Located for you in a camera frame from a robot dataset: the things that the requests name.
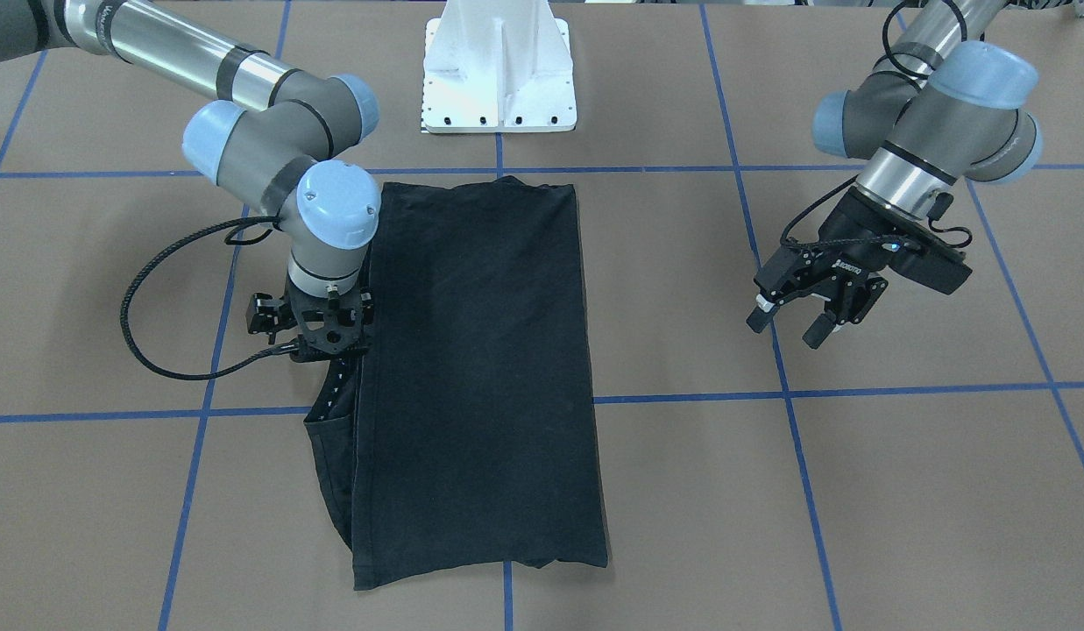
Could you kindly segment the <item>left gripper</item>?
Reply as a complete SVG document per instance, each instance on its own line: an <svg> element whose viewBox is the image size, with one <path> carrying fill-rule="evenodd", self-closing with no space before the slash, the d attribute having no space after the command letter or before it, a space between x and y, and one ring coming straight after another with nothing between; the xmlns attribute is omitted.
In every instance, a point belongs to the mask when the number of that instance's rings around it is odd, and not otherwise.
<svg viewBox="0 0 1084 631"><path fill-rule="evenodd" d="M802 335L812 349L848 324L865 320L889 283L879 272L902 248L896 227L856 186L850 186L823 221L818 239L840 241L820 249L782 246L754 275L759 288L747 319L754 334L773 323L782 305L817 296L825 305Z"/></svg>

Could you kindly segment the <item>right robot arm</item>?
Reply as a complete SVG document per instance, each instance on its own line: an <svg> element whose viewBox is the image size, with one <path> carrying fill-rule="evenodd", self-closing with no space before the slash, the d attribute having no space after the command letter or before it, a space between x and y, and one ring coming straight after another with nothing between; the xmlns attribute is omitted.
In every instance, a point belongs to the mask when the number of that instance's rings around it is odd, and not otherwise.
<svg viewBox="0 0 1084 631"><path fill-rule="evenodd" d="M376 235L380 188L341 152L376 131L361 77L318 77L150 1L0 1L0 63L73 47L206 96L182 133L185 159L292 239L294 287L328 299L356 287Z"/></svg>

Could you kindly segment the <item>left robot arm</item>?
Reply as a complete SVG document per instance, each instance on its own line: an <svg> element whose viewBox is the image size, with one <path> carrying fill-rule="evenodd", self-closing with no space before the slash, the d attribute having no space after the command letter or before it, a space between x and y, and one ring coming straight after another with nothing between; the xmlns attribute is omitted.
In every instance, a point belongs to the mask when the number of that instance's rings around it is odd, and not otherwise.
<svg viewBox="0 0 1084 631"><path fill-rule="evenodd" d="M1043 149L1024 107L1038 72L983 38L1003 8L930 1L896 40L882 33L882 57L857 89L823 96L811 121L815 147L865 165L826 193L835 205L815 239L783 229L754 275L749 329L762 332L783 305L814 296L823 307L803 339L818 348L865 319L889 287L882 269L942 294L969 279L971 232L949 243L939 224L952 188L1017 180Z"/></svg>

